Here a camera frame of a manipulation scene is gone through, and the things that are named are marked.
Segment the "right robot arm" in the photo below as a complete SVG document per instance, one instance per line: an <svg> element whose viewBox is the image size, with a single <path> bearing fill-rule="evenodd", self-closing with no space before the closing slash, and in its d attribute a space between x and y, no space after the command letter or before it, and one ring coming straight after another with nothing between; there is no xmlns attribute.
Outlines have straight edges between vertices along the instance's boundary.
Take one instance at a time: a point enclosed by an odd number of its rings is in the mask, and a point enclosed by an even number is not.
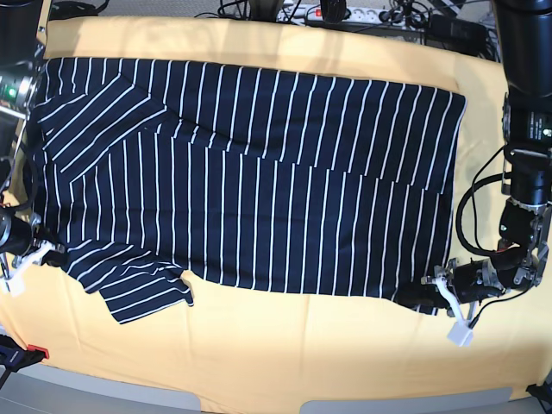
<svg viewBox="0 0 552 414"><path fill-rule="evenodd" d="M16 214L29 210L38 191L38 169L23 143L35 95L44 71L46 42L39 38L42 1L1 2L1 191L14 181L17 156L22 155L31 174L31 191L25 202L1 205L1 256L15 256L21 270L27 264L62 267L66 248L46 229L36 214L26 222Z"/></svg>

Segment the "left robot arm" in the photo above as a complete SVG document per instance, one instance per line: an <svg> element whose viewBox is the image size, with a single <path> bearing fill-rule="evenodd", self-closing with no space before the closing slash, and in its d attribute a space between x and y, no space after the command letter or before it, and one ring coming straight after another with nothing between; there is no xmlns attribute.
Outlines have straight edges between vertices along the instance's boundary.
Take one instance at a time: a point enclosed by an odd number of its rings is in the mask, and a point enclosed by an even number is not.
<svg viewBox="0 0 552 414"><path fill-rule="evenodd" d="M551 3L495 1L492 6L508 84L503 171L475 176L456 209L457 238L477 260L461 266L450 260L399 292L398 304L408 308L452 311L460 304L496 304L508 300L510 291L527 293L543 278L551 224ZM489 250L467 240L462 218L476 192L494 182L507 199L498 246Z"/></svg>

